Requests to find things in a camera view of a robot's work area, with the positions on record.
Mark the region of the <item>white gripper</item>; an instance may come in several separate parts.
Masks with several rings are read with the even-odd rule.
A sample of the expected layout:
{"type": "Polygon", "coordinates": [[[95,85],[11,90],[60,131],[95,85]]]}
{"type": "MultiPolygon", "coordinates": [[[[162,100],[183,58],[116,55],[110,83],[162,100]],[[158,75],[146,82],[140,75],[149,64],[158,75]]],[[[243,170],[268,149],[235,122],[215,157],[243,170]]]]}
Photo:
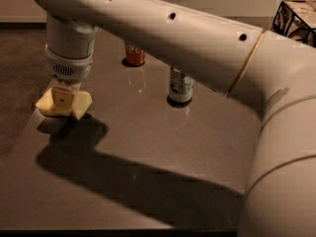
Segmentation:
{"type": "Polygon", "coordinates": [[[51,86],[51,96],[58,109],[70,110],[80,85],[92,68],[92,56],[73,59],[57,55],[45,47],[46,69],[48,74],[58,80],[51,86]]]}

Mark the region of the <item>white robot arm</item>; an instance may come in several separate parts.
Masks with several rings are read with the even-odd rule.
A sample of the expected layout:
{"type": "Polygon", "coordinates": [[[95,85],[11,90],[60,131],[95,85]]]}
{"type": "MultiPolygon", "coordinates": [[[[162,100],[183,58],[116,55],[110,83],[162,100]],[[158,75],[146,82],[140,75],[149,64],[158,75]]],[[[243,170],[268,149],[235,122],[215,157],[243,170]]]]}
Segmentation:
{"type": "Polygon", "coordinates": [[[263,121],[238,237],[316,237],[316,53],[270,31],[161,0],[35,0],[47,14],[48,117],[80,119],[105,30],[237,100],[263,121]]]}

